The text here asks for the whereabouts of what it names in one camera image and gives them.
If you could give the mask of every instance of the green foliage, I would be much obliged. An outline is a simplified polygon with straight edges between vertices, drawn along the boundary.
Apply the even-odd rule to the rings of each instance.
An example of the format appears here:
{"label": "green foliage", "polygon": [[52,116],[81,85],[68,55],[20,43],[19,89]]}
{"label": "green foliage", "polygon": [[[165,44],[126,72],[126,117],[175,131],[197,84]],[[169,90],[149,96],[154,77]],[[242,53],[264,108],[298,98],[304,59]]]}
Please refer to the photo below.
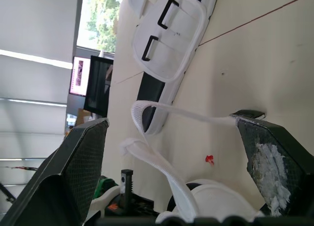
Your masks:
{"label": "green foliage", "polygon": [[114,52],[116,47],[115,23],[119,17],[119,0],[89,0],[91,17],[87,29],[93,32],[98,49]]}

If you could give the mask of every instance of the white strap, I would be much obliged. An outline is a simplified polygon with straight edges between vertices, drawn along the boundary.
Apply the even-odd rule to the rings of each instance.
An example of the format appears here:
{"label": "white strap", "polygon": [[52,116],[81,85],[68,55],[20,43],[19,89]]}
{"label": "white strap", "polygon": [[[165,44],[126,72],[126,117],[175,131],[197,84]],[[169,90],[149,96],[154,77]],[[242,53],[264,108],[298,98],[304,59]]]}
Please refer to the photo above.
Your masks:
{"label": "white strap", "polygon": [[173,106],[151,101],[136,101],[132,106],[132,119],[137,129],[144,137],[145,142],[138,139],[125,140],[120,146],[121,152],[123,154],[130,153],[136,158],[150,164],[151,166],[155,167],[163,174],[165,174],[170,184],[179,213],[182,215],[184,220],[186,220],[187,222],[192,222],[194,218],[199,216],[199,209],[194,196],[192,195],[191,191],[186,186],[184,181],[171,166],[171,164],[166,159],[164,159],[164,157],[159,152],[150,148],[147,143],[142,120],[143,112],[147,107],[160,108],[170,113],[176,113],[202,122],[214,124],[235,126],[236,119],[230,116],[221,118],[206,117],[203,115],[181,110]]}

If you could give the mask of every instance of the computer monitor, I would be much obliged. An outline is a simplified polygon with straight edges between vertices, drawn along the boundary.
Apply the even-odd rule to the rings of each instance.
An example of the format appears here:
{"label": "computer monitor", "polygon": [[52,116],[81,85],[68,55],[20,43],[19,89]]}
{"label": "computer monitor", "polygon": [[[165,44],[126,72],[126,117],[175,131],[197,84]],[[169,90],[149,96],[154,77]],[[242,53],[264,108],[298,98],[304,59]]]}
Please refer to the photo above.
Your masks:
{"label": "computer monitor", "polygon": [[92,56],[84,110],[107,117],[113,60]]}
{"label": "computer monitor", "polygon": [[77,57],[73,59],[70,94],[85,96],[88,85],[90,59]]}

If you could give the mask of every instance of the white plastic part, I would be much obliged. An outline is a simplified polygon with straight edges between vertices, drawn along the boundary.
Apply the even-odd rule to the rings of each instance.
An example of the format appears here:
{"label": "white plastic part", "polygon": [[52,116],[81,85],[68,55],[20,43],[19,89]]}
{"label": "white plastic part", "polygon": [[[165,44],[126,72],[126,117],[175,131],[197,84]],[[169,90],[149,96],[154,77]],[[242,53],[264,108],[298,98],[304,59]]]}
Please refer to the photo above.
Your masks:
{"label": "white plastic part", "polygon": [[[192,183],[202,184],[191,190],[199,207],[199,217],[216,218],[222,222],[229,216],[240,216],[250,222],[257,215],[263,215],[258,213],[239,193],[222,183],[209,179],[195,180]],[[177,215],[177,212],[175,207],[173,213]]]}
{"label": "white plastic part", "polygon": [[129,5],[139,19],[142,17],[145,5],[147,3],[149,4],[148,0],[129,0]]}
{"label": "white plastic part", "polygon": [[206,7],[207,18],[209,18],[212,15],[212,12],[214,11],[216,0],[201,0],[201,3]]}
{"label": "white plastic part", "polygon": [[[158,102],[171,105],[177,95],[182,80],[183,76],[173,82],[166,83]],[[162,130],[164,123],[166,122],[167,116],[168,112],[157,108],[155,110],[152,122],[145,134],[154,135],[159,133]]]}
{"label": "white plastic part", "polygon": [[158,0],[137,27],[132,43],[134,57],[144,71],[165,83],[187,70],[209,22],[206,8],[198,0],[174,2],[161,22],[166,29],[157,23],[169,0]]}
{"label": "white plastic part", "polygon": [[108,206],[109,203],[119,194],[120,194],[120,186],[115,186],[108,189],[108,191],[106,191],[102,196],[92,200],[92,202],[90,203],[89,210],[90,211],[104,210],[106,206]]}

